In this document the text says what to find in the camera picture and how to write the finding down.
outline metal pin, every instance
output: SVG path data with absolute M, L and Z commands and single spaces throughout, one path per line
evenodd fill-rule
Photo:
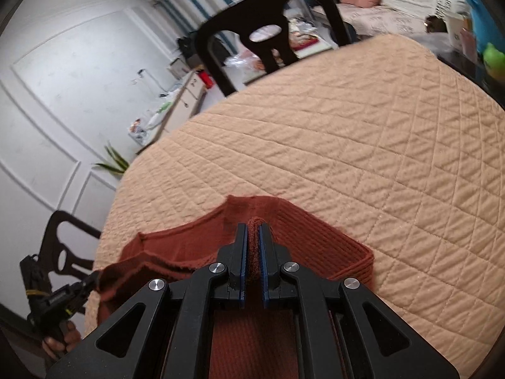
M 356 278 L 346 278 L 344 285 L 349 289 L 357 289 L 359 288 L 359 281 Z
M 165 282 L 163 280 L 152 280 L 149 282 L 149 289 L 151 291 L 159 291 L 160 289 L 163 289 L 165 286 Z
M 300 269 L 300 266 L 296 262 L 286 262 L 284 264 L 284 270 L 286 272 L 296 272 Z
M 209 265 L 209 270 L 212 273 L 221 273 L 224 271 L 224 265 L 221 262 L 214 262 Z

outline red sweater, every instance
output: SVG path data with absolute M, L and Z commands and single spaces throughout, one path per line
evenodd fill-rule
M 249 271 L 246 308 L 215 313 L 210 379 L 297 379 L 291 311 L 263 309 L 258 266 L 258 226 L 267 222 L 276 243 L 294 261 L 330 280 L 353 276 L 370 287 L 373 254 L 327 223 L 288 201 L 269 196 L 234 197 L 202 218 L 150 234 L 139 233 L 119 261 L 104 269 L 98 323 L 153 278 L 173 282 L 215 262 L 246 222 Z

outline human hand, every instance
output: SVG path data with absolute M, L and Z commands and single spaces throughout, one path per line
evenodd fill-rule
M 45 338 L 42 341 L 42 349 L 51 357 L 53 360 L 58 360 L 55 352 L 63 352 L 65 349 L 70 352 L 74 349 L 77 344 L 81 341 L 81 333 L 75 328 L 73 322 L 67 322 L 68 332 L 65 334 L 65 344 L 58 342 L 54 338 Z

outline diamond stitching pattern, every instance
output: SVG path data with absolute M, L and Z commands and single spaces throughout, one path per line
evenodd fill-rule
M 467 378 L 505 324 L 502 132 L 491 98 L 406 38 L 308 58 L 143 153 L 95 267 L 228 194 L 283 197 L 370 246 L 375 292 Z

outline triangular cutout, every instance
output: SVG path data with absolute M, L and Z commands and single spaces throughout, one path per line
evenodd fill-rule
M 371 303 L 364 303 L 363 309 L 367 314 L 368 321 L 374 332 L 375 339 L 379 344 L 380 353 L 390 356 L 408 348 L 410 342 L 403 336 Z
M 97 347 L 118 358 L 125 357 L 145 310 L 143 303 L 137 303 L 97 340 Z

